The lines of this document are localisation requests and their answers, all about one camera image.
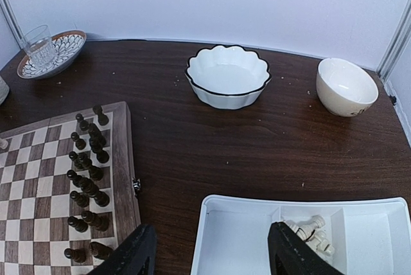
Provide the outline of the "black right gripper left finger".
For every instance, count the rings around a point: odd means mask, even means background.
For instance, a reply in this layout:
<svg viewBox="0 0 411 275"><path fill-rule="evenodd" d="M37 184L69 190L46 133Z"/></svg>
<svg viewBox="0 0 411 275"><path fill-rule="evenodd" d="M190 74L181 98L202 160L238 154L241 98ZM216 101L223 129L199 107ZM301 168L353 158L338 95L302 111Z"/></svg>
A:
<svg viewBox="0 0 411 275"><path fill-rule="evenodd" d="M157 233L153 225L139 225L102 264L89 272L94 275L155 273Z"/></svg>

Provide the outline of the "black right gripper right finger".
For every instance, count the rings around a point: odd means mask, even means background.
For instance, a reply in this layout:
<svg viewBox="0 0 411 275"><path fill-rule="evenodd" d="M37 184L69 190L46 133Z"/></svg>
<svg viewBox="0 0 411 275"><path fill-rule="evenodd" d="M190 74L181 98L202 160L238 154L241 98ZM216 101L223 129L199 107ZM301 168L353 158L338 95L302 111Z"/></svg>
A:
<svg viewBox="0 0 411 275"><path fill-rule="evenodd" d="M312 251L284 222L271 224L267 242L271 274L342 274Z"/></svg>

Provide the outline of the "white chess rook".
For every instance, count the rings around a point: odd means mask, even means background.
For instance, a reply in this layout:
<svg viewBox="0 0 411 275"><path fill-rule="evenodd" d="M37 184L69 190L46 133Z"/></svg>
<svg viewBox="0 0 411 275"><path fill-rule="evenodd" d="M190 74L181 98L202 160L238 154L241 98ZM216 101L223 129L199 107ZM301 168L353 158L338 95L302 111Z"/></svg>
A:
<svg viewBox="0 0 411 275"><path fill-rule="evenodd" d="M8 141L1 138L0 139L0 149L5 150L5 149L7 149L7 147L8 147Z"/></svg>

